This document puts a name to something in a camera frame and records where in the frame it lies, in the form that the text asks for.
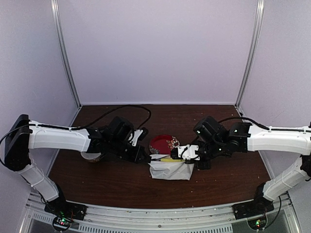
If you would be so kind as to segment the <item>white zipper pouch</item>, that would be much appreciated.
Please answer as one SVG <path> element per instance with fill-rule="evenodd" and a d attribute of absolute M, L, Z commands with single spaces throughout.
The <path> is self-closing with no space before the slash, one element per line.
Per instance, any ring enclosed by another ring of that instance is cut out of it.
<path fill-rule="evenodd" d="M 160 180 L 187 180 L 191 179 L 194 164 L 185 162 L 160 162 L 161 158 L 170 158 L 168 154 L 152 154 L 148 163 L 150 174 L 153 179 Z"/>

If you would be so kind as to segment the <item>yellow sponge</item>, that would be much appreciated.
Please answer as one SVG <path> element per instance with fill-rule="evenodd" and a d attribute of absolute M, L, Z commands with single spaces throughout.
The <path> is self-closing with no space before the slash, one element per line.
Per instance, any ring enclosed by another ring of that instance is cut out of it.
<path fill-rule="evenodd" d="M 172 158 L 161 158 L 160 162 L 172 163 L 172 162 L 184 162 L 182 159 L 172 159 Z"/>

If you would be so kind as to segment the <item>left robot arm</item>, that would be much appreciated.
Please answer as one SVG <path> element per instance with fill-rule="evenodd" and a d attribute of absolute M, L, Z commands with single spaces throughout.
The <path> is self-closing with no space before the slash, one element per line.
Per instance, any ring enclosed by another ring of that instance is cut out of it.
<path fill-rule="evenodd" d="M 135 129 L 122 117 L 114 117 L 107 125 L 94 127 L 63 127 L 31 121 L 20 115 L 2 142 L 5 143 L 3 165 L 17 172 L 60 216 L 70 211 L 61 188 L 50 180 L 30 158 L 32 149 L 75 150 L 86 160 L 102 158 L 107 153 L 132 163 L 148 162 L 139 141 L 148 134 L 146 128 Z"/>

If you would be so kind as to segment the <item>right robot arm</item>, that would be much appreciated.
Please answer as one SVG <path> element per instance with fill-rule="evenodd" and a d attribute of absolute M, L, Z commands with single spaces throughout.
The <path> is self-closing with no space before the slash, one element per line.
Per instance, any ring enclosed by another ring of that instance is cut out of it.
<path fill-rule="evenodd" d="M 254 200 L 249 203 L 249 210 L 253 214 L 260 214 L 268 206 L 268 201 L 274 201 L 303 180 L 311 179 L 310 126 L 264 126 L 245 117 L 242 122 L 236 122 L 226 129 L 221 122 L 208 116 L 199 121 L 193 130 L 203 140 L 207 158 L 261 150 L 299 154 L 288 169 L 258 187 Z"/>

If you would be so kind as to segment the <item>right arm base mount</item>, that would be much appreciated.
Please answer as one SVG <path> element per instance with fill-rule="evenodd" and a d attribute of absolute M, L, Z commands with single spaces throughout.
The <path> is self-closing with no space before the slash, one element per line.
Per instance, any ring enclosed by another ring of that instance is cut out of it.
<path fill-rule="evenodd" d="M 232 209 L 235 219 L 238 220 L 273 211 L 274 205 L 272 201 L 260 197 L 251 201 L 234 204 Z"/>

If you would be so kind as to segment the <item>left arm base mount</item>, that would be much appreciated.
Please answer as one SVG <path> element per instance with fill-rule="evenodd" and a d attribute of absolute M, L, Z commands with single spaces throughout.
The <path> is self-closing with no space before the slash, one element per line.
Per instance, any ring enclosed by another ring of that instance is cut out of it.
<path fill-rule="evenodd" d="M 69 220 L 84 220 L 87 206 L 66 200 L 53 200 L 45 203 L 44 211 Z"/>

